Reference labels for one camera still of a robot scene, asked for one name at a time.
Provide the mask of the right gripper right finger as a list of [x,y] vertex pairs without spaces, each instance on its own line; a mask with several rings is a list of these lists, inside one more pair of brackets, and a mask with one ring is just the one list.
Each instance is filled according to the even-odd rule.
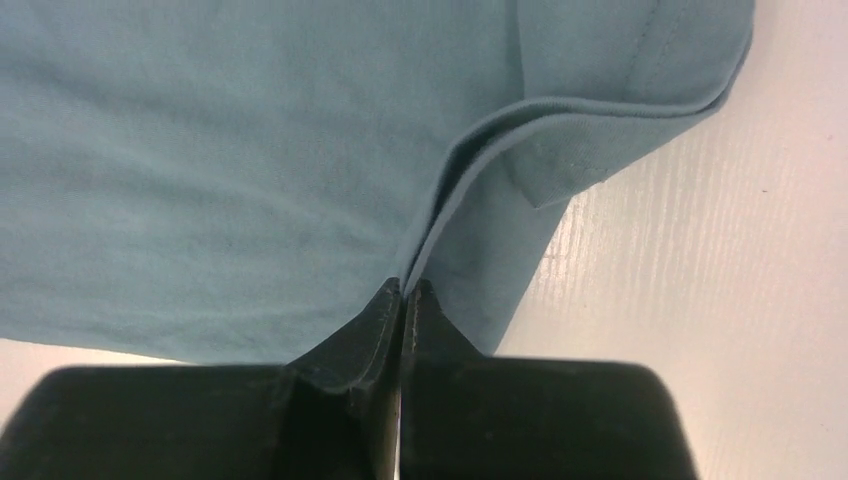
[[444,312],[431,282],[407,299],[401,351],[400,477],[489,479],[491,470],[465,443],[462,391],[454,378],[483,354]]

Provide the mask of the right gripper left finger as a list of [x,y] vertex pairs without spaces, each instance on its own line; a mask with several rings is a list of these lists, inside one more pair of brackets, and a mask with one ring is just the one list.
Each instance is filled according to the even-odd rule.
[[394,478],[401,344],[402,293],[390,278],[359,314],[291,363],[287,478]]

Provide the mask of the blue-grey t shirt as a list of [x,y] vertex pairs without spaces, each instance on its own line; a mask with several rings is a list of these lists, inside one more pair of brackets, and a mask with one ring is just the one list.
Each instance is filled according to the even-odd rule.
[[385,280],[499,344],[569,200],[719,110],[751,1],[5,1],[1,335],[288,362]]

